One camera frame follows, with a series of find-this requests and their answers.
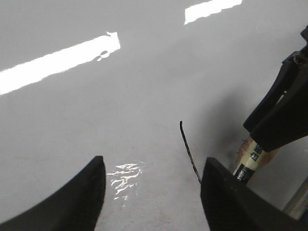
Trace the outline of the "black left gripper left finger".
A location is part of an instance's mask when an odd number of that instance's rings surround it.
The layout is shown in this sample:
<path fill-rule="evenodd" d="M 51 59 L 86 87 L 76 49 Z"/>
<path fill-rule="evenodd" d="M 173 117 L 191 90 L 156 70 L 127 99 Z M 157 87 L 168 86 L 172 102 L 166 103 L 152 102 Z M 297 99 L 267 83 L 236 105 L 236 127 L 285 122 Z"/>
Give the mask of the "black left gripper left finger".
<path fill-rule="evenodd" d="M 102 156 L 94 157 L 51 196 L 0 225 L 2 231 L 92 231 L 106 188 Z"/>

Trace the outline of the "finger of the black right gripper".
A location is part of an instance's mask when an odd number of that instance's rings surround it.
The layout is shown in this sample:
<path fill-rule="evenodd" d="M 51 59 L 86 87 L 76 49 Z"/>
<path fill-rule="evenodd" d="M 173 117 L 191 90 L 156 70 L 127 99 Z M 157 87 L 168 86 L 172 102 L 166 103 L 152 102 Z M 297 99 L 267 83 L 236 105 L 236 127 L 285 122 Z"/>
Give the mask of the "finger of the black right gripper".
<path fill-rule="evenodd" d="M 298 74 L 273 109 L 249 132 L 263 150 L 270 152 L 308 134 L 308 48 L 295 55 Z"/>
<path fill-rule="evenodd" d="M 285 91 L 288 91 L 299 71 L 294 57 L 297 51 L 289 55 L 283 62 L 279 73 L 268 93 L 246 119 L 243 126 L 251 132 L 255 126 L 270 112 Z"/>

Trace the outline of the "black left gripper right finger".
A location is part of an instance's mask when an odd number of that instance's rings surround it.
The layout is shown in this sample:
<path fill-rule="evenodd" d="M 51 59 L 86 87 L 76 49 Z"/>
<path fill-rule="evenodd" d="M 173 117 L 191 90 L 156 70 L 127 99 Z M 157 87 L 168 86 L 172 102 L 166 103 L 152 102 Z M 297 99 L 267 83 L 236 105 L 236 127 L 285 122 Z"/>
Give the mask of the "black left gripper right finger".
<path fill-rule="evenodd" d="M 306 231 L 307 224 L 278 210 L 207 158 L 200 197 L 212 231 Z"/>

